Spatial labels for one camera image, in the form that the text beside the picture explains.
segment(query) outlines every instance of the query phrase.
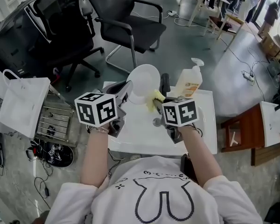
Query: white sink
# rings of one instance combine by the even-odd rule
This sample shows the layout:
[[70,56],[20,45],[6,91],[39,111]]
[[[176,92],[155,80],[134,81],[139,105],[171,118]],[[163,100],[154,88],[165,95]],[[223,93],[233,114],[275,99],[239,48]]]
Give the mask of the white sink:
[[[112,83],[104,82],[104,87]],[[216,154],[217,129],[212,92],[197,90],[194,99],[200,118],[195,125],[202,130],[203,140],[210,152]],[[109,136],[108,147],[112,151],[170,156],[181,156],[187,152],[183,141],[175,144],[163,126],[153,125],[155,118],[161,118],[156,110],[149,112],[146,105],[134,105],[129,101],[122,105],[122,109],[127,113],[125,125],[117,138]]]

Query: chair armrest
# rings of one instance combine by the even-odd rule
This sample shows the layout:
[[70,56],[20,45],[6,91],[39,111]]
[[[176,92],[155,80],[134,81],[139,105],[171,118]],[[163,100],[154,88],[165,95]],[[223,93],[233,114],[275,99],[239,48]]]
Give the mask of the chair armrest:
[[102,19],[102,18],[96,18],[95,21],[99,21],[102,23],[107,23],[110,25],[114,25],[120,28],[123,28],[129,35],[132,35],[132,28],[129,24],[120,22],[120,21],[115,21],[115,20],[109,20],[109,19]]
[[144,4],[147,4],[147,5],[151,5],[151,6],[154,6],[156,7],[160,13],[163,12],[163,8],[161,5],[159,4],[155,4],[155,3],[152,3],[152,2],[148,2],[148,1],[144,1],[144,0],[134,0],[134,2],[138,2],[138,3],[144,3]]

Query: black office chair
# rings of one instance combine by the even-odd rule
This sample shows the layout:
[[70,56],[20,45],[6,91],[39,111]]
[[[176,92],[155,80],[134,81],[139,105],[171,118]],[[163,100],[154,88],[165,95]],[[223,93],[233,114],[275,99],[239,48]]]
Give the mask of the black office chair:
[[81,15],[79,0],[36,0],[33,5],[41,18],[51,40],[46,63],[48,67],[63,67],[72,64],[66,80],[66,91],[71,90],[70,79],[78,64],[95,71],[95,77],[100,77],[99,71],[83,59],[97,51],[104,53],[102,47],[93,49],[95,35],[91,14],[87,20]]
[[[89,1],[98,14],[98,18],[96,18],[95,21],[101,22],[102,38],[119,45],[107,56],[106,62],[109,65],[130,73],[108,61],[121,46],[128,47],[132,50],[134,68],[137,67],[135,51],[144,53],[148,49],[155,51],[159,47],[160,36],[166,30],[166,26],[162,24],[163,9],[160,5],[142,0]],[[156,7],[160,13],[159,22],[132,16],[131,12],[134,8],[135,2]],[[151,48],[150,46],[156,41],[156,47]]]

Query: wooden stool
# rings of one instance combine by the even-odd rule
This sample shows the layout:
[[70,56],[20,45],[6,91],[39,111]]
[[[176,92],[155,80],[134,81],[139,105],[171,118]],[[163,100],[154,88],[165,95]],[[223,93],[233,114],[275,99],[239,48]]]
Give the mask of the wooden stool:
[[[222,152],[265,146],[260,104],[222,123],[221,127],[226,131],[226,144]],[[232,137],[238,144],[231,143]]]
[[260,102],[242,114],[221,124],[226,131],[222,152],[269,147],[280,143],[280,109],[276,104]]
[[[239,28],[238,28],[237,30],[233,30],[232,28],[228,29],[227,31],[224,31],[224,30],[223,30],[223,28],[224,28],[224,26],[225,26],[225,24],[226,24],[228,18],[234,20],[235,22],[237,22],[237,23],[240,25]],[[232,35],[233,38],[232,38],[231,42],[229,43],[229,45],[228,45],[228,46],[226,47],[226,49],[224,50],[224,51],[226,51],[226,50],[230,47],[231,43],[234,41],[235,37],[238,35],[239,31],[242,29],[242,26],[244,25],[244,23],[245,23],[245,22],[242,21],[242,20],[240,20],[239,18],[236,18],[236,17],[234,17],[234,16],[230,16],[230,15],[228,15],[228,14],[226,14],[226,18],[224,19],[223,22],[221,22],[221,19],[219,19],[219,18],[217,18],[217,17],[210,16],[209,19],[208,19],[208,21],[207,21],[207,24],[206,24],[206,26],[205,26],[204,34],[203,34],[203,35],[205,36],[206,30],[207,30],[209,24],[211,24],[211,25],[213,26],[212,33],[214,33],[215,28],[219,29],[219,32],[218,32],[216,41],[214,42],[214,45],[213,45],[213,46],[215,46],[215,44],[217,43],[217,41],[220,39],[222,33],[227,33],[227,34]]]

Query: gray floor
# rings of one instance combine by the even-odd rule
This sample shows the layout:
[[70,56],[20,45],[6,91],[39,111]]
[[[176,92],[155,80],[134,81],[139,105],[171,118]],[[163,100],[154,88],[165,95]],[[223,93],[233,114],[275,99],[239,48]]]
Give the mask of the gray floor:
[[[178,7],[179,0],[150,0],[163,6],[164,11],[175,10],[181,17],[188,19],[196,4],[195,0],[184,0]],[[153,7],[137,4],[134,11],[142,16],[158,15]],[[198,14],[194,20],[205,24],[207,14]],[[191,68],[192,57],[204,61],[202,67],[203,83],[200,89],[213,91],[217,122],[224,117],[234,116],[252,107],[262,100],[259,88],[251,86],[241,74],[242,70],[249,71],[247,64],[241,63],[231,51],[224,52],[226,45],[219,41],[209,50],[214,42],[215,35],[208,32],[202,37],[203,29],[200,27],[180,27],[174,24],[174,19],[169,17],[164,20],[167,30],[161,37],[161,45],[156,52],[136,54],[138,64],[152,64],[160,73],[169,73],[171,85],[175,85],[182,69]],[[99,34],[99,24],[95,22],[97,35],[94,38],[95,46],[103,46],[105,55],[109,54],[115,44],[105,42]],[[226,42],[231,40],[228,35],[223,35]],[[250,33],[242,31],[232,44],[231,50],[241,59],[252,66],[254,58],[248,53],[248,47],[254,49],[265,60],[256,39]],[[84,92],[93,88],[101,88],[104,81],[120,81],[127,78],[125,73],[110,68],[105,63],[105,56],[99,53],[86,58],[86,61],[96,66],[101,71],[101,78],[94,78],[92,71],[79,66],[71,81],[72,91],[65,93],[64,81],[61,80],[56,88],[69,100],[73,101]],[[130,51],[123,48],[114,55],[112,61],[126,69],[132,68]],[[63,70],[65,78],[69,67]],[[266,69],[261,64],[256,64],[255,72],[259,86],[267,101],[276,93]],[[0,177],[0,197],[11,211],[23,221],[31,223],[38,214],[47,209],[43,200],[37,194],[34,186],[33,164],[26,158],[25,149],[29,147],[29,140],[16,133],[14,136],[5,136],[6,169],[4,176]],[[53,201],[64,182],[78,182],[83,153],[86,145],[85,138],[80,138],[75,150],[76,162],[69,168],[55,168],[53,176],[47,181],[51,196],[48,197],[49,205]],[[224,143],[224,132],[218,129],[218,148]],[[259,167],[250,166],[250,150],[218,153],[215,155],[224,174],[232,181],[238,181],[255,204],[258,212],[264,218],[268,208],[280,198],[280,157]],[[116,154],[117,156],[130,156],[130,154]],[[45,177],[40,163],[36,163],[36,175]]]

